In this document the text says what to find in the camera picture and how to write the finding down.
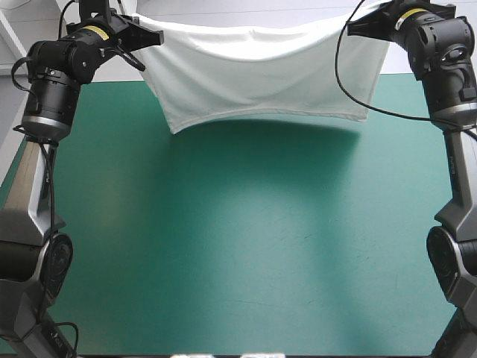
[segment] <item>yellow label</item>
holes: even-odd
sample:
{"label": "yellow label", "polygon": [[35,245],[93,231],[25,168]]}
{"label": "yellow label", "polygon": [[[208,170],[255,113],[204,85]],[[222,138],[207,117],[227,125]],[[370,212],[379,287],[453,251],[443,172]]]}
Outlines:
{"label": "yellow label", "polygon": [[88,25],[88,26],[85,26],[84,28],[97,33],[100,36],[100,38],[103,39],[104,41],[110,38],[109,36],[107,36],[106,31],[101,30],[100,28],[97,28],[96,26]]}
{"label": "yellow label", "polygon": [[415,13],[422,13],[422,12],[426,12],[427,10],[426,9],[422,9],[420,7],[416,8],[416,9],[410,9],[410,11],[407,11],[405,12],[400,18],[399,20],[397,20],[396,22],[396,26],[394,26],[394,28],[396,29],[396,31],[399,31],[399,29],[401,28],[401,25],[403,24],[403,22],[411,15],[414,15]]}

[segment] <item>green mat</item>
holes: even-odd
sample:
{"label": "green mat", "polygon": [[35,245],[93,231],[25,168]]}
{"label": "green mat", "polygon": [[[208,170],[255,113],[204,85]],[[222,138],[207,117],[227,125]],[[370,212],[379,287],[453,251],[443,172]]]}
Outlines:
{"label": "green mat", "polygon": [[[411,75],[381,76],[373,103],[426,114]],[[80,353],[428,354],[453,312],[425,245],[451,195],[441,132],[316,120],[172,136],[144,83],[84,87],[56,168],[75,259],[51,310]]]}

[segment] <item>white cloth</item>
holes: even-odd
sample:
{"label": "white cloth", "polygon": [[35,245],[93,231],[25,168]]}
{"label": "white cloth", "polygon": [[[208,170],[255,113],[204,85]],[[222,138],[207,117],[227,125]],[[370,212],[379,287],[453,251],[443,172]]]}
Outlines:
{"label": "white cloth", "polygon": [[[349,15],[283,29],[211,28],[134,16],[146,28],[164,30],[165,43],[140,50],[138,57],[174,134],[213,119],[259,113],[367,117],[335,80],[336,43]],[[357,98],[371,100],[387,49],[386,42],[344,37],[341,78]]]}

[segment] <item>black cable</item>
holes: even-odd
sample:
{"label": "black cable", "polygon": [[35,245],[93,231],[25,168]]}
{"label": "black cable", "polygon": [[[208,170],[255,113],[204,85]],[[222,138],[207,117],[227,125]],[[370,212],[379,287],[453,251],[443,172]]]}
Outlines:
{"label": "black cable", "polygon": [[125,60],[129,65],[141,72],[144,72],[146,70],[146,66],[144,65],[144,63],[139,61],[133,54],[123,49],[120,45],[118,45],[117,48],[107,47],[104,50],[117,54],[118,56],[122,57],[123,60]]}
{"label": "black cable", "polygon": [[55,327],[62,327],[62,326],[73,327],[73,329],[75,330],[75,345],[73,346],[73,351],[76,354],[78,352],[78,342],[80,341],[80,329],[78,328],[78,326],[73,322],[55,323],[54,326]]}
{"label": "black cable", "polygon": [[23,87],[15,78],[15,74],[18,71],[18,69],[20,68],[20,66],[24,65],[25,63],[32,62],[32,61],[33,61],[33,59],[31,59],[31,57],[20,58],[13,65],[13,67],[10,71],[10,76],[12,77],[12,82],[13,82],[13,85],[15,86],[15,88],[17,88],[20,91],[30,93],[35,98],[35,100],[37,102],[37,110],[40,110],[40,99],[38,98],[38,95],[34,91],[32,91],[31,89]]}
{"label": "black cable", "polygon": [[456,129],[458,129],[459,131],[463,131],[465,132],[466,134],[470,135],[473,139],[477,140],[477,135],[475,133],[473,133],[472,131],[470,130],[464,130],[460,125],[454,123],[454,122],[451,122],[451,121],[448,121],[448,120],[445,120],[445,119],[439,119],[439,118],[428,118],[428,117],[418,117],[418,116],[409,116],[409,115],[406,115],[406,114],[401,114],[401,113],[395,113],[395,112],[391,112],[389,110],[383,110],[382,108],[378,108],[378,107],[374,107],[374,106],[371,106],[370,104],[367,104],[367,103],[364,103],[363,101],[360,101],[359,99],[357,99],[356,97],[354,97],[346,88],[344,88],[344,85],[343,83],[341,82],[341,79],[340,79],[340,75],[339,75],[339,71],[338,71],[338,58],[339,58],[339,54],[340,54],[340,48],[341,48],[341,42],[343,40],[343,35],[344,35],[344,32],[346,31],[347,29],[347,26],[351,23],[351,19],[353,18],[353,16],[355,16],[355,14],[358,12],[359,8],[363,5],[363,3],[365,2],[366,0],[361,0],[358,5],[355,7],[354,11],[351,13],[351,16],[348,18],[348,20],[344,23],[344,26],[343,28],[341,29],[341,32],[340,32],[340,35],[338,37],[338,42],[336,44],[336,53],[335,53],[335,77],[336,77],[336,81],[338,82],[338,85],[341,89],[341,91],[343,91],[343,93],[348,97],[350,98],[352,101],[354,101],[355,103],[361,105],[362,107],[366,107],[367,109],[369,110],[374,110],[375,112],[379,112],[379,113],[382,113],[382,114],[385,114],[385,115],[388,115],[388,116],[394,116],[394,117],[399,117],[399,118],[403,118],[403,119],[410,119],[410,120],[413,120],[413,121],[421,121],[421,122],[437,122],[437,123],[442,123],[442,124],[445,124],[445,125],[450,125]]}
{"label": "black cable", "polygon": [[[48,152],[46,151],[45,149],[45,144],[43,143],[38,143],[38,145],[40,146],[41,148],[41,151],[43,153],[43,156],[45,158],[45,161],[46,161],[46,174],[47,174],[47,181],[48,181],[48,188],[49,188],[49,192],[50,192],[50,197],[49,197],[49,201],[50,201],[50,246],[53,245],[53,241],[54,241],[54,222],[55,222],[55,215],[56,215],[56,210],[54,208],[54,181],[53,181],[53,165],[51,163],[51,158],[50,156],[48,155]],[[47,261],[49,261],[51,259],[51,255],[49,254],[48,257],[47,257]],[[41,303],[40,303],[40,308],[38,309],[38,321],[41,321],[42,318],[43,318],[43,315],[45,314],[45,311],[46,311],[46,308],[44,307],[45,305],[45,301],[46,301],[46,295],[47,295],[47,292],[46,292],[46,287],[45,289],[43,290],[43,296],[42,296],[42,300],[41,300]]]}
{"label": "black cable", "polygon": [[69,5],[73,4],[74,2],[76,1],[75,0],[68,1],[68,3],[65,5],[63,10],[61,11],[60,24],[58,25],[58,39],[63,37],[63,19],[65,18],[65,13],[68,10]]}

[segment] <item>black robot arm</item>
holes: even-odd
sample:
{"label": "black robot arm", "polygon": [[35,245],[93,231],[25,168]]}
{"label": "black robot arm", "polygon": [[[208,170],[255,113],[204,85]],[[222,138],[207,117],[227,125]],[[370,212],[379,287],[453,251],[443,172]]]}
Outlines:
{"label": "black robot arm", "polygon": [[475,37],[455,6],[395,0],[348,25],[348,34],[392,41],[408,53],[423,84],[430,120],[443,130],[452,200],[436,215],[442,224],[427,239],[429,258],[446,299],[458,309],[434,357],[477,354],[477,84]]}
{"label": "black robot arm", "polygon": [[41,140],[59,142],[71,130],[80,86],[92,81],[96,70],[118,55],[140,71],[145,66],[132,51],[164,42],[162,31],[150,31],[139,20],[109,9],[108,0],[80,0],[81,23],[70,24],[68,35],[33,44],[27,63],[31,83],[23,128]]}
{"label": "black robot arm", "polygon": [[[46,310],[72,262],[72,241],[59,232],[65,223],[54,212],[53,170],[58,142],[72,127],[80,87],[116,55],[144,70],[131,52],[164,40],[161,31],[118,15],[108,0],[78,2],[80,24],[68,25],[68,35],[59,40],[35,43],[12,68],[15,85],[30,95],[18,128],[27,144],[0,210],[0,338],[21,358],[76,355],[58,328],[65,324],[55,324]],[[24,63],[30,89],[15,81]]]}

